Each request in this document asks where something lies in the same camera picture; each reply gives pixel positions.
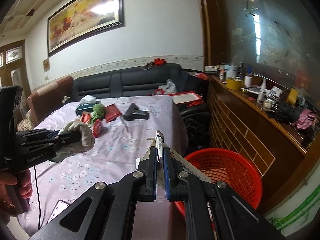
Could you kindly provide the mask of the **person's left hand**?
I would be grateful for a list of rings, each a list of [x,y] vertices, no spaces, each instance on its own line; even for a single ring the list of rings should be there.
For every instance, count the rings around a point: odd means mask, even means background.
[[[30,209],[29,198],[33,193],[29,169],[16,176],[1,171],[1,208],[11,214],[22,214]]]

